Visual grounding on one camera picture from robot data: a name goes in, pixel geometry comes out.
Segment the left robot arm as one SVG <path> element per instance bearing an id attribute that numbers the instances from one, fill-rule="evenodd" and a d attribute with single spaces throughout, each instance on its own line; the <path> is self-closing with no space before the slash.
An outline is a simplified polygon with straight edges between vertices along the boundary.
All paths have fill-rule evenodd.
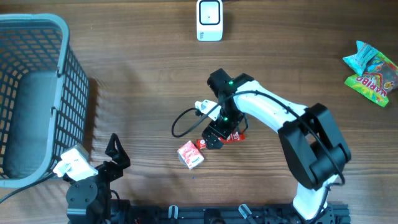
<path id="1" fill-rule="evenodd" d="M 131 165 L 118 135 L 113 133 L 105 154 L 111 158 L 96 167 L 97 175 L 71 181 L 67 191 L 67 217 L 71 224 L 128 223 L 130 202 L 121 200 L 110 183 L 123 176 Z"/>

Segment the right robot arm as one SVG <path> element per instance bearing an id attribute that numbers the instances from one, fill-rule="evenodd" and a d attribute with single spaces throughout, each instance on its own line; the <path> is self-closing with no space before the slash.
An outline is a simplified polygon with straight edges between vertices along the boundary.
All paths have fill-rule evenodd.
<path id="1" fill-rule="evenodd" d="M 197 115 L 211 119 L 202 132 L 209 149 L 238 130 L 251 115 L 278 134 L 290 172 L 298 182 L 293 207 L 308 223 L 326 211 L 332 186 L 345 184 L 343 169 L 351 151 L 330 110 L 317 103 L 311 107 L 285 100 L 242 73 L 231 78 L 222 68 L 207 80 L 217 101 L 196 101 Z"/>

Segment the red candy bar wrapper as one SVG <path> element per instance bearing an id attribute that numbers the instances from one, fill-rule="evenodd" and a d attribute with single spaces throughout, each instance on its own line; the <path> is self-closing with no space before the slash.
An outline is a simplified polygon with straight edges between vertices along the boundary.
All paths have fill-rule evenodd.
<path id="1" fill-rule="evenodd" d="M 231 133 L 227 139 L 223 139 L 223 138 L 219 137 L 218 140 L 220 142 L 222 142 L 223 144 L 226 144 L 226 143 L 231 143 L 231 142 L 240 142 L 240 141 L 245 140 L 245 138 L 246 137 L 243 134 L 243 132 L 235 131 L 235 132 Z M 206 141 L 204 139 L 197 139 L 196 147 L 198 149 L 204 149 L 204 148 L 210 149 L 210 146 L 206 145 Z"/>

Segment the teal tissue wipes pack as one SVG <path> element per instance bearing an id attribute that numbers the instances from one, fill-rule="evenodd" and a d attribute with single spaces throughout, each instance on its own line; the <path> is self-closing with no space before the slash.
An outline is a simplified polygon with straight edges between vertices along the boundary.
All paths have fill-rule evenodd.
<path id="1" fill-rule="evenodd" d="M 357 52 L 353 55 L 343 57 L 343 61 L 354 70 L 358 75 L 362 75 L 368 62 L 378 54 L 378 50 L 373 46 L 357 40 Z"/>

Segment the small red white carton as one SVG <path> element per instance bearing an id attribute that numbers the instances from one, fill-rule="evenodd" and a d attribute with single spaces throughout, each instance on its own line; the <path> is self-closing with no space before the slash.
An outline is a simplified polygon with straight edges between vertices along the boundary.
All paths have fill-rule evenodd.
<path id="1" fill-rule="evenodd" d="M 177 150 L 178 158 L 190 170 L 201 164 L 205 158 L 191 141 L 185 143 Z"/>

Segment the green Haribo gummy bag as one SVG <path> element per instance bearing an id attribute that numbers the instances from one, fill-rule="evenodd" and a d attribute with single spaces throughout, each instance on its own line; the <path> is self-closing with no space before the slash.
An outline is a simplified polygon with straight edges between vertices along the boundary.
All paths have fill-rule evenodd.
<path id="1" fill-rule="evenodd" d="M 397 65 L 383 53 L 378 52 L 366 65 L 362 75 L 354 74 L 345 80 L 345 85 L 385 107 L 387 94 L 397 89 Z"/>

